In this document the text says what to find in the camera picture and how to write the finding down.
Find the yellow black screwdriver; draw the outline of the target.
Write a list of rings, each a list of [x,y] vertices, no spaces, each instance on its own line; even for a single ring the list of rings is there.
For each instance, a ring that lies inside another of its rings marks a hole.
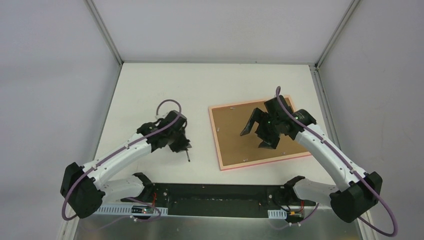
[[[189,156],[189,151],[186,150],[185,153],[186,153],[187,161],[190,163],[191,162],[191,159],[190,159],[190,156]]]

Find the pink picture frame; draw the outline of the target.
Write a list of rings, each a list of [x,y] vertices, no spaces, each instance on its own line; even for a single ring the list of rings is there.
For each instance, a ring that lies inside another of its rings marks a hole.
[[[309,157],[303,146],[282,135],[276,149],[259,148],[254,133],[241,136],[255,108],[266,111],[265,99],[210,106],[208,108],[218,162],[222,171]]]

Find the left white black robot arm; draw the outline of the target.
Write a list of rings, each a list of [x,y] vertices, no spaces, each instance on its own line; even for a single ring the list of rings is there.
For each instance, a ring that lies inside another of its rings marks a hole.
[[[127,198],[140,202],[152,200],[154,184],[142,172],[125,179],[111,178],[133,162],[161,148],[174,153],[191,148],[186,137],[187,118],[176,110],[164,118],[142,124],[122,145],[106,156],[78,165],[73,162],[64,171],[60,193],[65,205],[83,219],[95,213],[102,204]]]

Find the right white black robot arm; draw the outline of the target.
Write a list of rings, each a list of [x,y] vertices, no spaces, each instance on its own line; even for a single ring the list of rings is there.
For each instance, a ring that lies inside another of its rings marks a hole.
[[[334,181],[329,185],[296,176],[283,185],[288,204],[308,200],[329,206],[342,221],[351,223],[379,202],[381,176],[375,171],[367,173],[349,160],[308,111],[293,111],[282,95],[265,101],[264,106],[266,111],[252,111],[240,135],[249,134],[258,123],[255,134],[261,139],[259,148],[265,149],[276,149],[280,136],[288,136],[306,148]]]

